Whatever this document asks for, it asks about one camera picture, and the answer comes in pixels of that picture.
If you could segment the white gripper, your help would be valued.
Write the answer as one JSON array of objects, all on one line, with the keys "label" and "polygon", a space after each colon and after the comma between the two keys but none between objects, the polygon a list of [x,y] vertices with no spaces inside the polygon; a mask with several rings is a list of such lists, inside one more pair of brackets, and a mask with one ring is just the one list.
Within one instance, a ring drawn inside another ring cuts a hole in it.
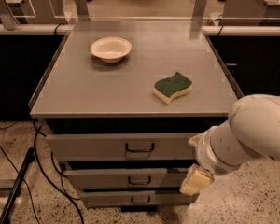
[{"label": "white gripper", "polygon": [[229,174],[242,164],[261,158],[258,152],[235,138],[227,121],[192,136],[188,143],[195,147],[196,159],[201,165],[191,165],[181,184],[179,191],[189,196],[210,186],[214,182],[212,175]]}]

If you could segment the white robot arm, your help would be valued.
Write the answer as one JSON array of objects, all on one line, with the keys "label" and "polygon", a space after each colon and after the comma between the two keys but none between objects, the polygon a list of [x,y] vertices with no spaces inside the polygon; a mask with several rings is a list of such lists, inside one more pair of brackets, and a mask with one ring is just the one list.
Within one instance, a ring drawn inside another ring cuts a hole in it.
[{"label": "white robot arm", "polygon": [[228,120],[190,138],[197,162],[190,166],[180,192],[195,195],[216,175],[238,170],[261,157],[280,162],[280,96],[253,94],[235,102]]}]

